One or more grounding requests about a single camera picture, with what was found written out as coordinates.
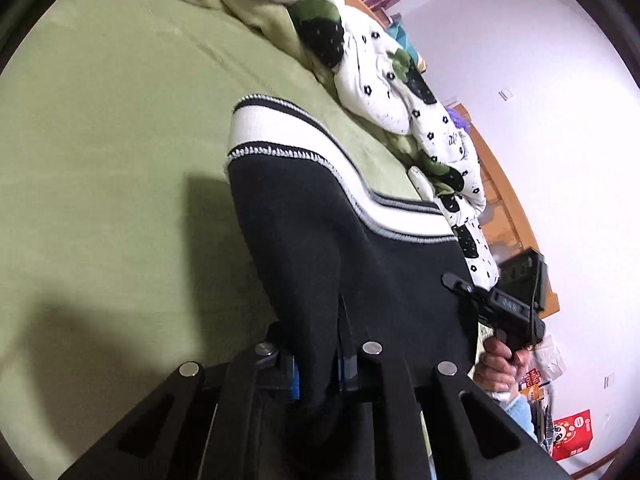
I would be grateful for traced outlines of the person's right hand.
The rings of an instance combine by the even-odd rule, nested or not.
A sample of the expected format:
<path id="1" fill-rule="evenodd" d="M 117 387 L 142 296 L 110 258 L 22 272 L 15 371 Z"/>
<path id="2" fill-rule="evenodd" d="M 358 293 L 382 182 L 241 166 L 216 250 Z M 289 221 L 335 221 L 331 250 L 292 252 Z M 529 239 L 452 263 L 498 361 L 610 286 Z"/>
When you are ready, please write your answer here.
<path id="1" fill-rule="evenodd" d="M 490 393 L 518 393 L 518 382 L 527 372 L 532 357 L 530 351 L 513 352 L 495 336 L 488 337 L 483 348 L 474 368 L 474 382 Z"/>

